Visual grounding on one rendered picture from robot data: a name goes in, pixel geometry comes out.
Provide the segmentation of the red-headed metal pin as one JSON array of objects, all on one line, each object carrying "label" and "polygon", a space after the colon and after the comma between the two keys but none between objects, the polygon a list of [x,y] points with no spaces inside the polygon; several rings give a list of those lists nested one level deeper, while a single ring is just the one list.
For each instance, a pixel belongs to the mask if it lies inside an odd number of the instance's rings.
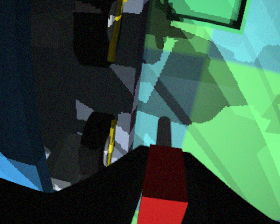
[{"label": "red-headed metal pin", "polygon": [[181,224],[189,199],[184,153],[171,147],[170,119],[157,124],[156,144],[150,144],[136,224]]}]

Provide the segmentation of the green tray floor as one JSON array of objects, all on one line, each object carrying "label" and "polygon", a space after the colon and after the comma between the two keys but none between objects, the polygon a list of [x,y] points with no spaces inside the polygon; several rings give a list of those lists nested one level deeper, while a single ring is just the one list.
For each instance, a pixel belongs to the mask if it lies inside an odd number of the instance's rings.
[{"label": "green tray floor", "polygon": [[174,0],[172,13],[211,19],[236,26],[241,0]]}]

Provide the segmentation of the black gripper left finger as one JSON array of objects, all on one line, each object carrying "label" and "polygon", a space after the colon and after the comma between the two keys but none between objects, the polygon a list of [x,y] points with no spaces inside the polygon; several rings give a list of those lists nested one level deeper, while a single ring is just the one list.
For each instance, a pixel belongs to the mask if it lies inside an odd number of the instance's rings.
[{"label": "black gripper left finger", "polygon": [[0,224],[131,224],[144,187],[149,146],[61,191],[0,178]]}]

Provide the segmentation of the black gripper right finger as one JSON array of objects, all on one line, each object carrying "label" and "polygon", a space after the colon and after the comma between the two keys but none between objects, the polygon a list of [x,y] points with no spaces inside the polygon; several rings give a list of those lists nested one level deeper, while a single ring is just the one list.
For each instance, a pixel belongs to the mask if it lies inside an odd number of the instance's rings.
[{"label": "black gripper right finger", "polygon": [[182,153],[189,203],[181,224],[280,224],[227,187],[199,158]]}]

